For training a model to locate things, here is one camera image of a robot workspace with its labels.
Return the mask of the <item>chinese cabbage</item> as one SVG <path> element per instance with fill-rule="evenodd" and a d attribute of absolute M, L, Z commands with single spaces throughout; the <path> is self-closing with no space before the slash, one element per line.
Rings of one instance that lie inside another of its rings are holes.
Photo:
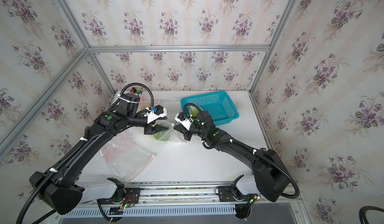
<path fill-rule="evenodd" d="M 188 106 L 188 112 L 189 112 L 189 115 L 192 116 L 192 119 L 194 121 L 195 124 L 199 124 L 200 121 L 198 120 L 197 118 L 197 115 L 200 113 L 200 108 L 198 106 Z"/>
<path fill-rule="evenodd" d="M 161 133 L 157 133 L 157 134 L 154 134 L 153 137 L 157 140 L 157 141 L 162 141 L 162 142 L 166 142 L 166 141 L 169 141 L 171 136 L 172 136 L 172 129 L 168 129 L 167 131 L 164 131 L 164 132 L 161 132 Z"/>

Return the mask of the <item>teal plastic basket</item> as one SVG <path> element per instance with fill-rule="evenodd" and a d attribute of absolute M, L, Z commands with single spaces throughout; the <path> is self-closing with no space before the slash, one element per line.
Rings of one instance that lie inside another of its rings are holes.
<path fill-rule="evenodd" d="M 221 126 L 239 118 L 239 112 L 230 96 L 225 91 L 216 91 L 181 99 L 181 108 L 187 103 L 194 103 L 208 111 L 214 124 Z"/>

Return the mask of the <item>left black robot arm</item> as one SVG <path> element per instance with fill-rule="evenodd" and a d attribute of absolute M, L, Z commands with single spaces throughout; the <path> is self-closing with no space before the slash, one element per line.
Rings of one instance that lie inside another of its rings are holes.
<path fill-rule="evenodd" d="M 36 197 L 40 197 L 52 208 L 51 212 L 36 220 L 37 224 L 54 213 L 67 214 L 77 205 L 88 202 L 86 194 L 90 193 L 90 189 L 78 185 L 78 177 L 99 150 L 118 134 L 132 127 L 143 128 L 146 135 L 166 130 L 165 127 L 156 125 L 156 120 L 165 120 L 167 109 L 154 105 L 154 96 L 150 94 L 151 106 L 137 111 L 141 97 L 129 92 L 135 86 L 149 89 L 141 83 L 126 85 L 118 93 L 118 99 L 94 120 L 92 126 L 85 128 L 84 136 L 63 158 L 44 173 L 35 172 L 30 177 L 34 191 L 18 215 L 18 224 L 23 222 Z"/>

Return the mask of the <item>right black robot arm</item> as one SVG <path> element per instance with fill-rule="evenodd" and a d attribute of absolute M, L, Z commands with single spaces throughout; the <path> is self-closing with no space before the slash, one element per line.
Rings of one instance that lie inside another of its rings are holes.
<path fill-rule="evenodd" d="M 279 197 L 299 198 L 298 184 L 274 150 L 256 149 L 240 142 L 217 128 L 208 111 L 198 109 L 196 115 L 189 114 L 187 109 L 191 106 L 198 108 L 194 103 L 187 103 L 176 114 L 174 130 L 183 134 L 186 141 L 190 141 L 192 136 L 200 137 L 206 150 L 226 153 L 245 164 L 252 172 L 251 176 L 240 175 L 232 182 L 230 191 L 236 201 L 259 195 L 270 202 L 276 202 Z"/>

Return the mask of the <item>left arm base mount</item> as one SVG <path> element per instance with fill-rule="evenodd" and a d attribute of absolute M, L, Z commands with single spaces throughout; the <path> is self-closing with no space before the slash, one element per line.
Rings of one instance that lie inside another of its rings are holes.
<path fill-rule="evenodd" d="M 101 205 L 120 205 L 123 209 L 133 207 L 139 203 L 140 188 L 125 188 L 125 185 L 115 178 L 107 178 L 108 184 L 114 184 L 117 189 L 109 199 L 100 199 Z"/>

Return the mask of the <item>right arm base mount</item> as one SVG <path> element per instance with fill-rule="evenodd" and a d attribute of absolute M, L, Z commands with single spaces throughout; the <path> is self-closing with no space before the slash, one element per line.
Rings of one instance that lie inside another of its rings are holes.
<path fill-rule="evenodd" d="M 220 202 L 246 202 L 254 203 L 260 199 L 261 192 L 258 190 L 253 176 L 241 175 L 229 186 L 219 186 L 215 189 Z"/>

